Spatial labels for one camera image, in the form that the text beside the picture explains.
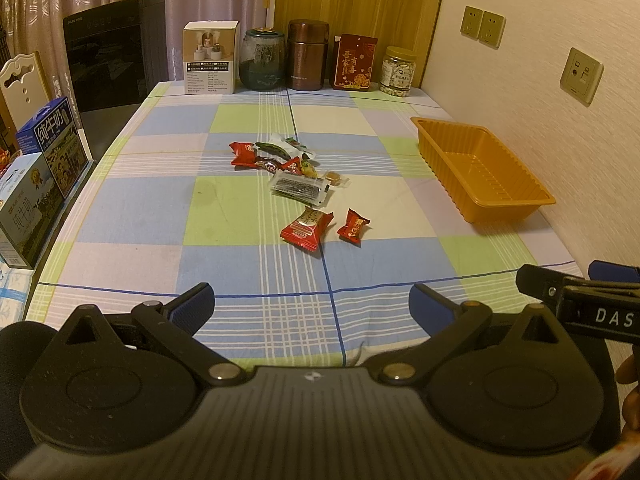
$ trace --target blue milk box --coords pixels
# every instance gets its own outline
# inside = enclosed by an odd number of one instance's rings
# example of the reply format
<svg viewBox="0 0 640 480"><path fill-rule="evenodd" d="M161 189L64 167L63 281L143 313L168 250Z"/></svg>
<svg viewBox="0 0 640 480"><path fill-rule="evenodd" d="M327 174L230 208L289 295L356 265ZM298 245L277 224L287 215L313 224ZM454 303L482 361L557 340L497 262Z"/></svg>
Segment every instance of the blue milk box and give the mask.
<svg viewBox="0 0 640 480"><path fill-rule="evenodd" d="M9 267L35 267L62 202L42 153L19 156L0 176L0 256Z"/></svg>
<svg viewBox="0 0 640 480"><path fill-rule="evenodd" d="M87 162L68 99L56 97L43 106L15 138L23 153L44 153L66 198Z"/></svg>

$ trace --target gold lid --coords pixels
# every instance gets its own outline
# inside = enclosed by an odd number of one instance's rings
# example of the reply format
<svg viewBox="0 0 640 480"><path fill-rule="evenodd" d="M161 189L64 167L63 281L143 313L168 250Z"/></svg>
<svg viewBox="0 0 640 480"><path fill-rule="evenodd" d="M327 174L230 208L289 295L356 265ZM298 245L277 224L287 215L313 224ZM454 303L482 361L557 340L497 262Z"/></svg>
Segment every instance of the gold lid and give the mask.
<svg viewBox="0 0 640 480"><path fill-rule="evenodd" d="M386 48L386 54L391 57L404 59L405 61L415 61L415 58L417 57L417 54L413 50L401 48L399 46L388 46Z"/></svg>

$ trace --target jar lid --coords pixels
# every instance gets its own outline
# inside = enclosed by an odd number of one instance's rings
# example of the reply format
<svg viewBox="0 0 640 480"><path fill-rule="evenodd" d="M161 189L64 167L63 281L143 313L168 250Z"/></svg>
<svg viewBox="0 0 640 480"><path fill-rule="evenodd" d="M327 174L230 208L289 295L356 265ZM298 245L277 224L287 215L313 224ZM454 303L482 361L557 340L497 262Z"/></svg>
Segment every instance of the jar lid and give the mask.
<svg viewBox="0 0 640 480"><path fill-rule="evenodd" d="M274 28L259 27L248 30L244 36L249 36L250 38L284 38L284 33Z"/></svg>
<svg viewBox="0 0 640 480"><path fill-rule="evenodd" d="M329 24L320 20L291 20L288 39L295 43L326 43Z"/></svg>
<svg viewBox="0 0 640 480"><path fill-rule="evenodd" d="M401 48L399 46L388 46L386 48L386 54L391 57L404 59L405 61L415 61L415 58L418 57L413 50L409 50L408 48Z"/></svg>

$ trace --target black air purifier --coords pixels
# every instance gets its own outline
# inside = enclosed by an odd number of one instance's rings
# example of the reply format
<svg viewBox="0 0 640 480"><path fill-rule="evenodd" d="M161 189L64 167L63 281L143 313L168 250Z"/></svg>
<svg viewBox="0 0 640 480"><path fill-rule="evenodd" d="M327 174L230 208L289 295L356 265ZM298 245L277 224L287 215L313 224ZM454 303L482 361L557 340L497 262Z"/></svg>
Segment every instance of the black air purifier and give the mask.
<svg viewBox="0 0 640 480"><path fill-rule="evenodd" d="M164 0L122 0L63 20L76 104L92 157L159 81L168 80Z"/></svg>

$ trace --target white chair back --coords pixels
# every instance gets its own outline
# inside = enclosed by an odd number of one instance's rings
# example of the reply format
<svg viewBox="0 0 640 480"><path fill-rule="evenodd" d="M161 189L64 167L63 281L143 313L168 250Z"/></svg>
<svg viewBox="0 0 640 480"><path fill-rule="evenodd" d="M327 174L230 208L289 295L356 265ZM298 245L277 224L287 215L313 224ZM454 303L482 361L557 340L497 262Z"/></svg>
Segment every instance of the white chair back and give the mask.
<svg viewBox="0 0 640 480"><path fill-rule="evenodd" d="M51 101L38 51L18 54L4 64L0 92L18 130Z"/></svg>

